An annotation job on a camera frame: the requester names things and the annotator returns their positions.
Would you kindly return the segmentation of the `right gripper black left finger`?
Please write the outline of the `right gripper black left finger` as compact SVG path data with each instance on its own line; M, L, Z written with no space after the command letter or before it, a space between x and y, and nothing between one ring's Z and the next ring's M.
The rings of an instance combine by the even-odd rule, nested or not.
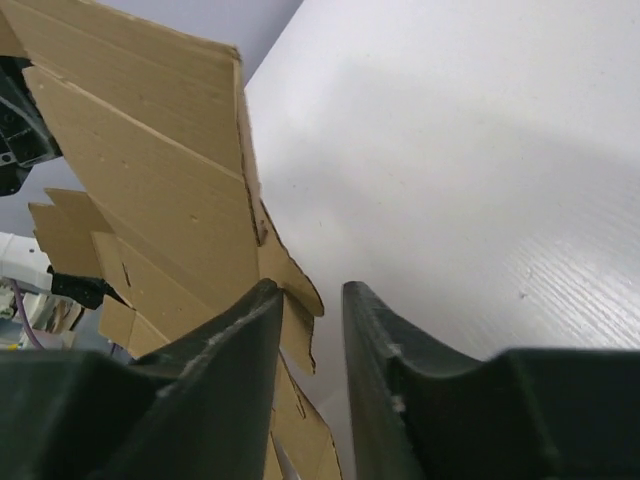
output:
M3 352L2 477L261 478L282 314L282 290L266 279L130 364L89 351Z

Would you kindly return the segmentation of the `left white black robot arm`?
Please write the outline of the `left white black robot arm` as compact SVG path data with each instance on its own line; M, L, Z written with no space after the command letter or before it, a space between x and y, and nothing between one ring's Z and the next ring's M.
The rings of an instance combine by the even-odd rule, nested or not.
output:
M61 156L26 86L24 54L1 56L1 196L17 194L34 166ZM33 237L1 234L1 335L3 350L70 349L87 310L122 298L104 280L56 271Z

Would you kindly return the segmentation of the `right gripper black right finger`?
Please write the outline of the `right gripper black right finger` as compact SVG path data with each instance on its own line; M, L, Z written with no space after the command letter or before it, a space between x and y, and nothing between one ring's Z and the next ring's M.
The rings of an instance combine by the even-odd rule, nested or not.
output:
M512 348L473 359L342 289L360 479L635 479L639 355Z

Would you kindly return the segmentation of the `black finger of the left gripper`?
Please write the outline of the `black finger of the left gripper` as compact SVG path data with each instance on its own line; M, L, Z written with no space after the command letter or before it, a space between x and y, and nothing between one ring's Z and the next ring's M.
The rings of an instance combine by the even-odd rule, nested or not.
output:
M52 276L53 296L71 299L90 310L98 309L105 297L129 307L116 290L102 278L64 274L57 272L52 266L47 268L47 272Z

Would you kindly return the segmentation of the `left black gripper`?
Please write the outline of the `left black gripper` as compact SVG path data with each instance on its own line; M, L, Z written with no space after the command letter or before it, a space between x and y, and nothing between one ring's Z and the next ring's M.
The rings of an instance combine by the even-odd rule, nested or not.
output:
M23 72L31 62L1 56L1 195L16 194L35 165L62 156Z

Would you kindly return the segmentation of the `brown cardboard box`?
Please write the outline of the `brown cardboard box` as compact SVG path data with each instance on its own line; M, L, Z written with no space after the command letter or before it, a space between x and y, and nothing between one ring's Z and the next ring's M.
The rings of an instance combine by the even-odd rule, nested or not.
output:
M53 268L102 278L100 330L133 358L225 313L262 280L283 293L265 469L283 450L303 479L341 477L331 432L286 365L313 372L317 290L261 199L242 60L95 1L5 1L27 86L81 191L30 212Z

